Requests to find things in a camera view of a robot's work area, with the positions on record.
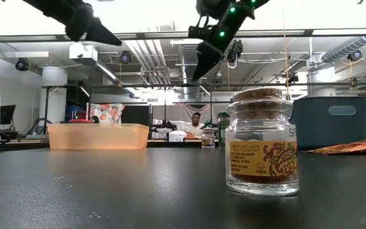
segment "desk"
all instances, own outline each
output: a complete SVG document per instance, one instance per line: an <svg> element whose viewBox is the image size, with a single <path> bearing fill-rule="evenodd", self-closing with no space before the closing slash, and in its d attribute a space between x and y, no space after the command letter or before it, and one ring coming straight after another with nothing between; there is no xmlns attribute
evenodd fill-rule
<svg viewBox="0 0 366 229"><path fill-rule="evenodd" d="M277 198L228 190L219 149L0 153L0 228L366 228L366 155L299 161Z"/></svg>

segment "spice jar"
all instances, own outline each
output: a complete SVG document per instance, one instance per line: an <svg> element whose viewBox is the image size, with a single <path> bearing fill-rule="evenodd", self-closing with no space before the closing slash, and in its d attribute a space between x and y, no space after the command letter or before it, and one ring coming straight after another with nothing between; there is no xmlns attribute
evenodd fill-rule
<svg viewBox="0 0 366 229"><path fill-rule="evenodd" d="M202 148L215 148L215 136L213 128L204 128L201 136Z"/></svg>
<svg viewBox="0 0 366 229"><path fill-rule="evenodd" d="M299 190L295 126L291 102L279 88L237 93L227 107L226 182L254 195L289 195Z"/></svg>
<svg viewBox="0 0 366 229"><path fill-rule="evenodd" d="M217 114L219 121L219 148L226 147L226 128L229 126L229 114L227 112L219 112Z"/></svg>

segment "translucent plastic container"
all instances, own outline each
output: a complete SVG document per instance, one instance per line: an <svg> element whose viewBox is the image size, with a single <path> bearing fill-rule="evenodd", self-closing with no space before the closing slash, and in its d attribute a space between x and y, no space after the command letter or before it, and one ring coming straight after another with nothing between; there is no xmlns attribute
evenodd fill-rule
<svg viewBox="0 0 366 229"><path fill-rule="evenodd" d="M253 195L289 195L299 190L292 103L281 90L255 88L234 96L227 107L226 181L230 189Z"/></svg>
<svg viewBox="0 0 366 229"><path fill-rule="evenodd" d="M149 127L139 124L51 124L51 149L142 149Z"/></svg>

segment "pillar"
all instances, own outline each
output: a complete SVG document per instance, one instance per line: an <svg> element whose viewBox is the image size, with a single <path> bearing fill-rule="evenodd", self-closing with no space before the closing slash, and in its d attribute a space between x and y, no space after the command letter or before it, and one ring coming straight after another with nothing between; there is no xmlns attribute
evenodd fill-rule
<svg viewBox="0 0 366 229"><path fill-rule="evenodd" d="M66 85L67 71L59 67L44 67L42 72L42 86ZM49 97L48 101L48 120L52 123L64 121L65 106L66 106L66 92L67 89L59 88ZM44 105L46 102L46 89L41 90L41 102L39 117L44 118Z"/></svg>
<svg viewBox="0 0 366 229"><path fill-rule="evenodd" d="M319 60L320 56L315 55L315 59ZM336 81L336 69L333 64L316 67L316 64L308 64L308 83L331 83ZM335 86L308 86L309 97L331 97L336 96L337 90Z"/></svg>

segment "cork lid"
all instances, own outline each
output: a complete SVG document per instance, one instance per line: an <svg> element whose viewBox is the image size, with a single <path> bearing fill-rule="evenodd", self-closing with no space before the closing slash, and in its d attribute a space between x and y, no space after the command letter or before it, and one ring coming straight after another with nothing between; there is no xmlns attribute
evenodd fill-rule
<svg viewBox="0 0 366 229"><path fill-rule="evenodd" d="M276 87L251 88L234 95L234 102L248 99L282 99L282 89Z"/></svg>

